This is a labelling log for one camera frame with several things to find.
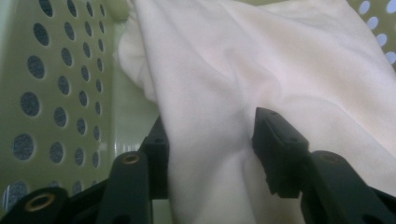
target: laundry basket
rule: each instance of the laundry basket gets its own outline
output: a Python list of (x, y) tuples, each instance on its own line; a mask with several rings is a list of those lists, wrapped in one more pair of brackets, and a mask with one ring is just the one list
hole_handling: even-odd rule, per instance
[[(247, 0), (263, 4), (265, 0)], [(396, 68), (396, 0), (349, 0)], [(136, 150), (157, 107), (113, 53), (122, 0), (0, 1), (0, 218), (47, 186), (76, 194)]]

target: black plastic part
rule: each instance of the black plastic part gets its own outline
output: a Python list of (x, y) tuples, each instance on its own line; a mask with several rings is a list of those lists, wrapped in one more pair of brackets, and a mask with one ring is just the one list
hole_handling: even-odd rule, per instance
[(328, 217), (325, 223), (396, 223), (394, 215), (341, 156), (315, 151), (306, 165), (309, 181)]
[(298, 198), (300, 163), (309, 154), (308, 141), (278, 113), (257, 108), (253, 148), (272, 194)]
[(98, 214), (99, 205), (105, 193), (107, 180), (92, 186), (70, 198), (68, 208), (73, 218), (71, 224), (93, 224)]
[(161, 118), (157, 119), (139, 151), (148, 157), (151, 199), (167, 199), (169, 143)]
[(376, 196), (382, 201), (382, 203), (388, 208), (390, 212), (393, 213), (394, 216), (396, 216), (396, 198), (382, 192), (381, 190), (378, 189), (373, 189), (374, 193)]
[(1, 224), (64, 224), (69, 217), (67, 203), (64, 189), (39, 189), (17, 202)]
[(124, 153), (114, 160), (96, 223), (147, 224), (151, 220), (146, 155)]

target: white cloth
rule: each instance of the white cloth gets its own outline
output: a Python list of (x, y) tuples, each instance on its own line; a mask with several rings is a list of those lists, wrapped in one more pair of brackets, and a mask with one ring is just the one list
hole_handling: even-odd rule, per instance
[(298, 200), (269, 193), (251, 148), (257, 106), (396, 195), (396, 75), (347, 1), (130, 7), (120, 64), (159, 105), (176, 223), (303, 223)]

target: basket hole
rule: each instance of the basket hole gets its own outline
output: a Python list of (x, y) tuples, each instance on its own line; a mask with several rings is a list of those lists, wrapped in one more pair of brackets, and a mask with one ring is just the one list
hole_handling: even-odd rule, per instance
[(84, 78), (84, 80), (86, 80), (86, 81), (90, 80), (90, 72), (88, 71), (87, 66), (82, 65), (81, 75), (82, 75), (82, 78)]
[(84, 119), (78, 119), (77, 121), (77, 130), (80, 134), (85, 134), (86, 124)]
[(128, 215), (119, 215), (114, 218), (112, 224), (129, 224), (131, 223), (131, 219)]
[(103, 16), (106, 15), (106, 13), (105, 13), (105, 8), (103, 7), (102, 4), (100, 5), (100, 11), (102, 12), (102, 15), (103, 15)]
[(395, 52), (388, 52), (385, 54), (388, 58), (388, 61), (390, 62), (390, 64), (394, 64), (396, 63), (396, 53)]
[(367, 25), (371, 30), (374, 30), (375, 27), (378, 25), (378, 17), (372, 17), (367, 21)]
[(101, 59), (98, 59), (98, 60), (97, 60), (97, 64), (98, 64), (98, 68), (99, 68), (99, 70), (100, 70), (101, 72), (103, 72), (103, 64), (102, 64), (102, 60), (101, 60)]
[(63, 108), (56, 108), (55, 112), (53, 113), (53, 118), (55, 119), (56, 125), (58, 125), (59, 127), (64, 127), (64, 125), (66, 125), (67, 116)]
[(75, 7), (75, 5), (74, 5), (72, 0), (67, 0), (67, 7), (69, 8), (70, 13), (74, 17), (76, 17), (77, 16), (77, 10), (76, 10), (76, 7)]
[(79, 93), (79, 102), (83, 105), (86, 106), (88, 104), (88, 96), (85, 93), (85, 91), (81, 91)]
[(49, 187), (50, 188), (59, 188), (61, 186), (61, 184), (58, 182), (58, 181), (51, 181), (50, 183), (49, 183)]
[(87, 2), (87, 10), (88, 10), (88, 13), (90, 13), (90, 16), (93, 17), (92, 7), (91, 7), (91, 4), (89, 2)]
[(42, 24), (36, 23), (33, 30), (35, 32), (35, 38), (40, 42), (40, 44), (47, 46), (50, 43), (47, 30)]
[(87, 43), (84, 43), (82, 45), (83, 49), (84, 49), (84, 53), (87, 56), (87, 58), (91, 58), (91, 50), (90, 50), (90, 46)]
[(79, 166), (84, 162), (84, 151), (80, 147), (76, 150), (75, 161)]
[(88, 36), (92, 36), (92, 29), (89, 22), (85, 22), (85, 31), (87, 31)]
[(102, 81), (101, 81), (100, 79), (96, 79), (96, 89), (97, 89), (99, 92), (102, 92), (102, 87), (103, 87)]
[(76, 181), (72, 187), (72, 194), (76, 195), (78, 193), (82, 192), (82, 183), (80, 180)]
[(102, 33), (105, 33), (105, 26), (103, 25), (103, 23), (101, 21), (99, 21), (99, 28), (102, 31)]
[(361, 6), (359, 7), (359, 13), (361, 15), (366, 14), (370, 10), (370, 1), (364, 1), (361, 3)]
[(385, 44), (387, 44), (388, 37), (385, 34), (380, 34), (376, 37), (376, 40), (378, 41), (378, 44), (382, 47)]
[(3, 193), (3, 208), (10, 210), (15, 203), (27, 194), (27, 186), (22, 181), (16, 181), (6, 188)]
[(92, 165), (94, 168), (98, 168), (99, 167), (99, 153), (98, 152), (94, 152), (92, 155)]
[(99, 102), (96, 102), (95, 104), (95, 112), (97, 115), (100, 115), (102, 113), (102, 107)]
[(98, 126), (95, 126), (93, 128), (93, 137), (95, 138), (96, 141), (99, 141), (100, 139), (100, 129)]
[(44, 64), (37, 56), (30, 56), (27, 60), (29, 72), (36, 78), (43, 78), (45, 69)]
[(387, 12), (388, 13), (396, 12), (396, 0), (389, 1), (388, 6), (387, 6)]
[(29, 134), (23, 133), (14, 138), (12, 153), (19, 160), (29, 160), (32, 157), (34, 150), (35, 145)]
[(40, 4), (41, 9), (43, 10), (43, 12), (47, 16), (52, 17), (52, 6), (50, 5), (50, 1), (49, 0), (40, 0), (39, 4)]
[(26, 115), (34, 117), (40, 110), (40, 103), (32, 92), (26, 92), (21, 97), (21, 108)]
[(61, 91), (61, 93), (63, 93), (64, 95), (69, 94), (70, 86), (69, 86), (69, 81), (67, 80), (66, 77), (59, 77), (58, 88)]
[(64, 158), (64, 147), (60, 142), (52, 144), (49, 149), (49, 157), (55, 163), (59, 163), (62, 161), (62, 159)]
[(63, 48), (62, 49), (62, 59), (64, 59), (64, 63), (67, 66), (71, 66), (73, 63), (72, 55), (70, 54), (69, 49)]
[(74, 40), (75, 36), (73, 26), (69, 22), (64, 24), (64, 31), (66, 32), (66, 35), (69, 37), (69, 39)]
[(99, 45), (100, 51), (103, 52), (105, 49), (104, 49), (104, 47), (103, 47), (103, 41), (102, 41), (102, 39), (99, 39), (99, 40), (98, 40), (98, 45)]

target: screw hole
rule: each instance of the screw hole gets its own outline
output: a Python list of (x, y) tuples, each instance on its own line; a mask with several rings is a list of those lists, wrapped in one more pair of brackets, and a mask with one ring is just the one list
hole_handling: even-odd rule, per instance
[(122, 159), (124, 164), (134, 164), (140, 160), (140, 157), (136, 155), (128, 155)]
[(55, 195), (50, 193), (43, 193), (34, 197), (25, 205), (25, 210), (28, 212), (36, 212), (39, 211), (55, 201)]

